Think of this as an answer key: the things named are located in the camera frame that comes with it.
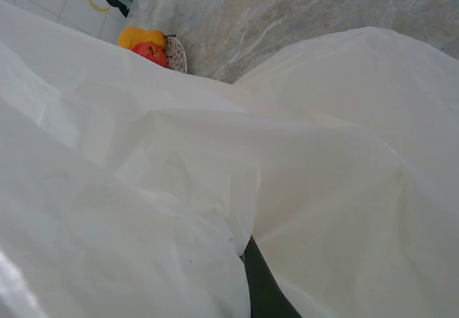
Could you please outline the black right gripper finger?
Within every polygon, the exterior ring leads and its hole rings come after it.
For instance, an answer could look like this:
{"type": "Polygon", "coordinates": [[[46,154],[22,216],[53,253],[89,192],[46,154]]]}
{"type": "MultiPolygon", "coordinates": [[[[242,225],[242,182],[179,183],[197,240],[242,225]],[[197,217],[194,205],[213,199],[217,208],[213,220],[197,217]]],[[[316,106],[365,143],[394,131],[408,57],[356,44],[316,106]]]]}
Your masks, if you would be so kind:
{"type": "Polygon", "coordinates": [[[260,249],[251,236],[242,254],[250,291],[251,318],[300,318],[271,273],[260,249]]]}

